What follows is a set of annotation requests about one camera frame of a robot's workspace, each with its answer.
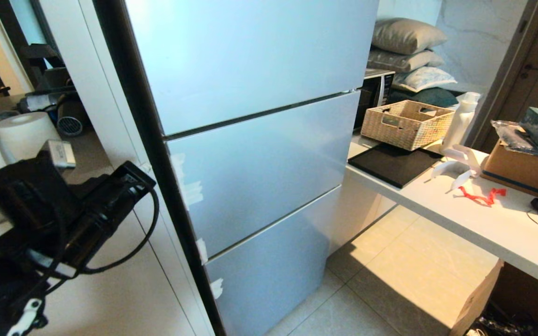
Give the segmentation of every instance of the spray bottle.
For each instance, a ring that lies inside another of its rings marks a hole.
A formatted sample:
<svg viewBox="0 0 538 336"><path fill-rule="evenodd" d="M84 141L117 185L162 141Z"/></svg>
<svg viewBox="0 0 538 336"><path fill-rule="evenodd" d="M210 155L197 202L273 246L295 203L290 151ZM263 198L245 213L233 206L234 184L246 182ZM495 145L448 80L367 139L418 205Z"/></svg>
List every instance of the spray bottle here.
<svg viewBox="0 0 538 336"><path fill-rule="evenodd" d="M454 119L452 119L450 128L441 145L441 152L452 148L455 144L460 144L464 133L472 121L472 117L474 117L476 104L478 104L480 97L481 95L476 92L467 92L464 94L464 98L460 101L460 106L455 112Z"/></svg>

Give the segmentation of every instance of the woven storage basket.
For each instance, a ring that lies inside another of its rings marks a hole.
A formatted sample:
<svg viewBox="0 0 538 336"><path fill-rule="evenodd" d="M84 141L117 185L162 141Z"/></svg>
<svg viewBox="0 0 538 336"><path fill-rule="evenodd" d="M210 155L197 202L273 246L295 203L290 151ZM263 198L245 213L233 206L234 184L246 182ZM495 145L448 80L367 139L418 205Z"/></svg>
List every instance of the woven storage basket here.
<svg viewBox="0 0 538 336"><path fill-rule="evenodd" d="M444 136L454 111L404 100L367 109L361 135L414 151Z"/></svg>

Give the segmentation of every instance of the toilet paper roll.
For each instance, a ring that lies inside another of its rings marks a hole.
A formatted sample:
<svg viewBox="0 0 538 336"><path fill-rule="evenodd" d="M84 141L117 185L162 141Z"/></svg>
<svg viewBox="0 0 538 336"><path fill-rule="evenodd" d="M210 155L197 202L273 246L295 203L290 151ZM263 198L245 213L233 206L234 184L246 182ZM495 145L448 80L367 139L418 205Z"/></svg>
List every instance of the toilet paper roll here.
<svg viewBox="0 0 538 336"><path fill-rule="evenodd" d="M0 168L36 157L51 139L60 140L47 113L26 113L0 121Z"/></svg>
<svg viewBox="0 0 538 336"><path fill-rule="evenodd" d="M32 159L51 139L60 140L45 112L26 113L0 121L0 151L7 164Z"/></svg>

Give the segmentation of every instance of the refrigerator drawer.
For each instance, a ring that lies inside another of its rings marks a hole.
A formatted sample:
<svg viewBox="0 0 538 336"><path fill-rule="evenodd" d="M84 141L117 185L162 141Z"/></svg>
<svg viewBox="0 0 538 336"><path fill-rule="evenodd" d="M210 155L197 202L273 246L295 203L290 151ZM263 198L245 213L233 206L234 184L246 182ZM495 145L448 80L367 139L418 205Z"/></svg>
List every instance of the refrigerator drawer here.
<svg viewBox="0 0 538 336"><path fill-rule="evenodd" d="M164 134L360 87L377 5L126 2Z"/></svg>
<svg viewBox="0 0 538 336"><path fill-rule="evenodd" d="M317 289L340 189L205 265L210 281L221 283L216 304L228 335L263 335Z"/></svg>
<svg viewBox="0 0 538 336"><path fill-rule="evenodd" d="M209 257L340 184L359 93L167 142Z"/></svg>

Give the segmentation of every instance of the red zip tie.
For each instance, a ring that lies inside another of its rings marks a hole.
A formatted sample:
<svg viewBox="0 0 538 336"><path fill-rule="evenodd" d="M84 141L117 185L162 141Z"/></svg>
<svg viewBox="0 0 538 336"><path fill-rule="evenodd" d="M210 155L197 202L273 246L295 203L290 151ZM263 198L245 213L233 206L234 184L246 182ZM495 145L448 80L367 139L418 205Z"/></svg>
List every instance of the red zip tie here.
<svg viewBox="0 0 538 336"><path fill-rule="evenodd" d="M464 197L470 198L471 200L477 202L478 204L480 204L479 201L483 201L489 207L491 205L493 205L493 203L495 203L495 195L496 194L499 194L500 196L506 196L506 189L505 188L502 188L502 189L491 188L491 191L489 192L488 197L471 195L471 194L467 193L466 189L464 189L464 187L462 187L462 186L459 186L458 189L460 189L462 191L462 193L464 194Z"/></svg>

